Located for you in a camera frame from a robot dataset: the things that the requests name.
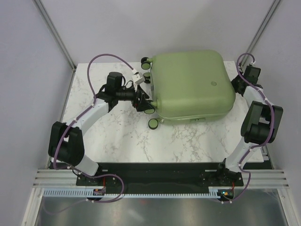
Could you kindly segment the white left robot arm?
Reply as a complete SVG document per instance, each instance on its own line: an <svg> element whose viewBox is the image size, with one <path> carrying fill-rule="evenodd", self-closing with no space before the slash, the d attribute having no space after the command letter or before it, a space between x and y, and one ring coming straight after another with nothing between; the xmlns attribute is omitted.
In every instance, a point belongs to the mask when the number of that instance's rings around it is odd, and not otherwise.
<svg viewBox="0 0 301 226"><path fill-rule="evenodd" d="M110 72L106 84L94 94L92 102L68 122L55 122L51 128L48 155L53 158L53 168L57 162L78 172L81 179L99 185L105 177L99 163L85 154L85 133L103 116L108 114L120 101L129 101L137 112L152 108L150 96L136 82L127 87L121 73Z"/></svg>

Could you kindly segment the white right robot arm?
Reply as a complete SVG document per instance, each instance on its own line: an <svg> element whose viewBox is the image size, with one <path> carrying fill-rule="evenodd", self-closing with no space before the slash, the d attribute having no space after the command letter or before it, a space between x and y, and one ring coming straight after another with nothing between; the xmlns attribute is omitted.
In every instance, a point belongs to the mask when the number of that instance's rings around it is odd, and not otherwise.
<svg viewBox="0 0 301 226"><path fill-rule="evenodd" d="M244 165L257 149L272 143L277 135L283 108L271 103L257 84L261 69L248 65L231 84L248 104L248 112L241 126L241 140L232 154L219 164L214 174L222 186L234 186L241 179Z"/></svg>

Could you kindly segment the green hard-shell suitcase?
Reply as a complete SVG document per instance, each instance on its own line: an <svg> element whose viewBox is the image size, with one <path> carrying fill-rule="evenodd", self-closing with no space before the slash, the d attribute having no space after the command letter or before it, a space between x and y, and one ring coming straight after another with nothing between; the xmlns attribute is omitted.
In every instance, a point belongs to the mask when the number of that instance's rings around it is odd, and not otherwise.
<svg viewBox="0 0 301 226"><path fill-rule="evenodd" d="M158 115L148 121L150 129L164 121L220 119L233 108L236 94L223 58L215 50L145 56L141 68L151 85L154 107L145 113Z"/></svg>

